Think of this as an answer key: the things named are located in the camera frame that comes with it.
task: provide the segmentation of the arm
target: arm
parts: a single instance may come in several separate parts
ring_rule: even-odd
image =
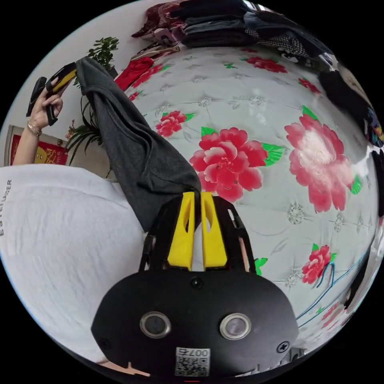
[[[55,85],[57,80],[58,79],[52,81],[52,85]],[[48,90],[46,88],[41,92],[21,135],[13,165],[33,164],[35,162],[41,130],[48,125],[48,117],[45,108],[47,105],[51,104],[53,106],[54,115],[57,117],[63,107],[61,95],[67,86],[65,86],[58,94],[49,98],[47,98]]]
[[[38,143],[39,136],[33,134],[26,126],[21,135],[12,165],[33,164],[36,158]]]

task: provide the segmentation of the screw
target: screw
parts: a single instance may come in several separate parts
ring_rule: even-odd
[[[105,338],[100,339],[99,344],[100,344],[100,347],[102,349],[111,349],[112,348],[110,341],[108,339],[105,339]]]
[[[283,341],[282,343],[279,344],[276,351],[277,351],[277,353],[283,353],[283,352],[286,352],[288,350],[288,348],[289,348],[289,342]]]
[[[201,280],[199,277],[195,277],[191,280],[191,287],[194,289],[200,289],[204,285],[203,280]]]

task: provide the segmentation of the potted plant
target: potted plant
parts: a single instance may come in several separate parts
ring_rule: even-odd
[[[85,140],[86,140],[86,144],[84,147],[85,154],[88,146],[91,143],[97,142],[97,144],[100,146],[103,144],[103,139],[101,137],[100,129],[97,125],[96,115],[92,110],[89,102],[87,102],[83,106],[83,97],[84,96],[81,97],[81,101],[80,101],[83,124],[78,126],[77,128],[74,128],[74,127],[70,128],[71,135],[66,144],[67,151],[70,151],[71,149],[74,148],[69,165],[72,164],[72,161],[76,155],[77,150]]]
[[[88,51],[87,56],[98,62],[114,79],[117,76],[116,68],[111,64],[113,62],[113,51],[117,50],[119,39],[116,37],[103,37],[96,40],[93,48]],[[74,85],[80,86],[76,78]]]

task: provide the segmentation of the white t-shirt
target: white t-shirt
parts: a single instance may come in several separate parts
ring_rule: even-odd
[[[81,168],[0,168],[0,253],[51,337],[100,362],[90,327],[106,292],[138,271],[143,230],[119,186]]]

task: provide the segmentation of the wrist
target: wrist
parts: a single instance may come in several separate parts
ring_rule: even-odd
[[[26,130],[33,136],[36,136],[37,138],[41,135],[41,128],[37,124],[33,122],[33,120],[29,119],[27,121],[27,127]]]
[[[44,127],[41,127],[39,125],[39,123],[33,118],[33,117],[30,117],[28,119],[28,122],[27,124],[30,124],[32,126],[32,128],[35,130],[35,131],[38,131],[38,132],[41,132],[41,130],[44,128]]]

